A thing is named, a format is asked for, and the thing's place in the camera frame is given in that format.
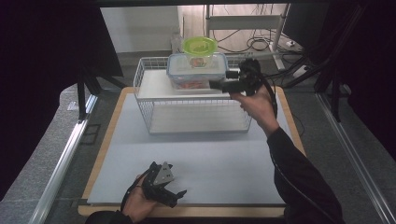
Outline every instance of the white wall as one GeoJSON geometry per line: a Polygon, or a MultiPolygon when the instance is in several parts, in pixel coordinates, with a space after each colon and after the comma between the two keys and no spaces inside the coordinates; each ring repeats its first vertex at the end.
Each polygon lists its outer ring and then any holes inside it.
{"type": "Polygon", "coordinates": [[[177,7],[101,8],[117,53],[170,50],[172,31],[179,27],[177,7]]]}

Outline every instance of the floor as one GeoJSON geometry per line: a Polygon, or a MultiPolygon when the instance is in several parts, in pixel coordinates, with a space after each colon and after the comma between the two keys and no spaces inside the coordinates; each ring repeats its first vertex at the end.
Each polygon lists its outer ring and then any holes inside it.
{"type": "MultiPolygon", "coordinates": [[[[230,7],[220,7],[232,11],[230,7]]],[[[246,36],[240,37],[246,43],[246,36]]],[[[285,41],[281,46],[286,48],[285,41]]],[[[225,44],[224,47],[239,50],[246,45],[225,44]]],[[[134,71],[140,57],[168,56],[170,52],[141,52],[123,53],[119,55],[124,77],[120,80],[127,85],[132,85],[134,71]]],[[[289,61],[295,61],[298,56],[292,55],[284,60],[286,66],[289,61]]],[[[265,73],[276,73],[276,67],[271,59],[261,59],[262,70],[265,73]]],[[[292,75],[276,80],[277,84],[293,80],[292,75]]],[[[59,189],[54,203],[48,213],[45,223],[84,223],[85,217],[78,214],[78,205],[82,203],[79,198],[85,188],[88,176],[91,173],[93,162],[101,145],[101,139],[106,132],[109,118],[115,103],[120,95],[120,89],[102,79],[99,80],[103,88],[97,95],[98,101],[94,112],[81,141],[64,182],[59,189]]],[[[307,158],[321,171],[326,181],[333,188],[337,198],[343,206],[346,223],[387,223],[381,220],[373,204],[373,199],[367,194],[367,189],[357,175],[347,152],[340,143],[336,132],[333,130],[313,85],[316,76],[286,89],[290,110],[303,141],[307,158]]],[[[28,223],[37,203],[50,180],[51,174],[60,159],[66,146],[70,133],[73,131],[77,119],[78,109],[74,106],[77,101],[77,88],[72,86],[61,94],[61,105],[49,126],[46,134],[41,139],[35,153],[25,165],[20,176],[9,190],[5,199],[0,202],[0,222],[4,224],[28,223]]],[[[347,104],[347,98],[340,101],[341,124],[348,134],[350,141],[358,152],[362,163],[368,170],[374,182],[388,202],[391,211],[396,211],[396,163],[387,151],[379,144],[375,137],[367,130],[363,123],[356,117],[347,104]]],[[[151,219],[150,222],[172,223],[263,223],[262,219],[151,219]]],[[[265,220],[266,223],[283,223],[281,219],[265,220]]]]}

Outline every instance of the green bowl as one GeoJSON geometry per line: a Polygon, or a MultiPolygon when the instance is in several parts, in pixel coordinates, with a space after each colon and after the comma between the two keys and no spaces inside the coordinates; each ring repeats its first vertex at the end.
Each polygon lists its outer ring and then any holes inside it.
{"type": "Polygon", "coordinates": [[[183,41],[182,48],[191,56],[210,56],[218,49],[218,42],[204,36],[196,36],[183,41]]]}

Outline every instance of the wire basket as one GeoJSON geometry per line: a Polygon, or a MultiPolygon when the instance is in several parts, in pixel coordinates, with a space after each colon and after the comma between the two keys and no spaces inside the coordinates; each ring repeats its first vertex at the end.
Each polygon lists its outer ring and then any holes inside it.
{"type": "MultiPolygon", "coordinates": [[[[134,96],[149,133],[243,133],[251,122],[228,93],[177,91],[166,75],[167,57],[142,58],[134,77],[134,96]]],[[[238,58],[227,57],[238,68],[238,58]]]]}

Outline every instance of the human hand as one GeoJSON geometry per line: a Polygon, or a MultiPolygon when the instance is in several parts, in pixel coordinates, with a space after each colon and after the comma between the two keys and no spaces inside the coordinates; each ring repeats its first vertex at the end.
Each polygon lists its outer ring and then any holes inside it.
{"type": "Polygon", "coordinates": [[[267,136],[279,128],[271,104],[271,96],[265,86],[261,86],[252,96],[244,96],[239,92],[230,93],[230,96],[231,99],[241,103],[241,107],[257,121],[267,136]]]}
{"type": "Polygon", "coordinates": [[[136,187],[132,190],[121,211],[125,216],[129,216],[133,223],[137,223],[143,220],[146,216],[149,215],[149,213],[154,209],[155,205],[157,204],[157,202],[155,201],[146,199],[145,194],[141,188],[144,179],[145,176],[140,179],[139,183],[137,183],[136,187]]]}

